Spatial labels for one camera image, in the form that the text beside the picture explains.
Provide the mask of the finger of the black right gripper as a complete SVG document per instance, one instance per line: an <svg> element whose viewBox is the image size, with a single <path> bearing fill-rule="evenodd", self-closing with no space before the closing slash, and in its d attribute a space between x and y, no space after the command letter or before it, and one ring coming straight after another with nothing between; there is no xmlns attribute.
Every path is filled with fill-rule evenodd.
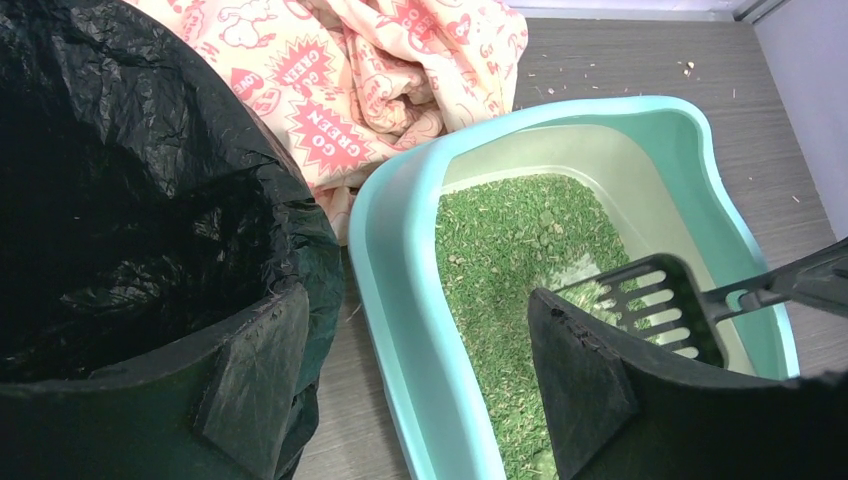
<svg viewBox="0 0 848 480"><path fill-rule="evenodd" d="M769 273L761 305L786 301L847 317L847 238Z"/></svg>

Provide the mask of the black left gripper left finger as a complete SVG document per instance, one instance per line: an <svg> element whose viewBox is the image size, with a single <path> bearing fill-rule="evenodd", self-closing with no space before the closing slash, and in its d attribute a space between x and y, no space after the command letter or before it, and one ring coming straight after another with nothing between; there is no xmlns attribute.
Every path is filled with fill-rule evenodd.
<svg viewBox="0 0 848 480"><path fill-rule="evenodd" d="M5 479L271 479L308 333L299 284L86 380L1 388Z"/></svg>

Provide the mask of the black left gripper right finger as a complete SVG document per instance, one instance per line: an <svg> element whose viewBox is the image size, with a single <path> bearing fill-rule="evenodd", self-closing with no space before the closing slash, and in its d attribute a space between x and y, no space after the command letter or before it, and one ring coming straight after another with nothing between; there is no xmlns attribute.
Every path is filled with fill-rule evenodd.
<svg viewBox="0 0 848 480"><path fill-rule="evenodd" d="M668 352L538 288L533 363L563 479L843 479L847 376L775 381Z"/></svg>

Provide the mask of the black litter scoop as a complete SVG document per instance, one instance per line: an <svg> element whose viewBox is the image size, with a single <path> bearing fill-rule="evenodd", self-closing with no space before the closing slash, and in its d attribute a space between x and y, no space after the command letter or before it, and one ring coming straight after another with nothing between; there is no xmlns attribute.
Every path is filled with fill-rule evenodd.
<svg viewBox="0 0 848 480"><path fill-rule="evenodd" d="M597 319L666 350L715 367L729 365L718 324L788 300L769 273L703 291L681 257L652 254L555 292Z"/></svg>

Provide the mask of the bin with black bag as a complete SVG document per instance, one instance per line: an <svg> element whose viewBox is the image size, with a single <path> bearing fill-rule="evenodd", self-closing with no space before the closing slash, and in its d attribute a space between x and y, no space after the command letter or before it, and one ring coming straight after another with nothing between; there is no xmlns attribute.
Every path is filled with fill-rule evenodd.
<svg viewBox="0 0 848 480"><path fill-rule="evenodd" d="M1 5L1 388L86 380L299 284L308 333L275 475L318 424L345 292L291 155L123 1Z"/></svg>

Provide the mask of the teal litter box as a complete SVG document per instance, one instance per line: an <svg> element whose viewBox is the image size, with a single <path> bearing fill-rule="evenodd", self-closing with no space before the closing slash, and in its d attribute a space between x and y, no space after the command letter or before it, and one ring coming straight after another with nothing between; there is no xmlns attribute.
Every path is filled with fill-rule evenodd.
<svg viewBox="0 0 848 480"><path fill-rule="evenodd" d="M394 425L415 479L505 475L484 400L442 291L440 196L557 173L598 196L627 253L672 253L699 284L767 270L719 174L706 116L669 96L560 101L400 153L361 188L349 252Z"/></svg>

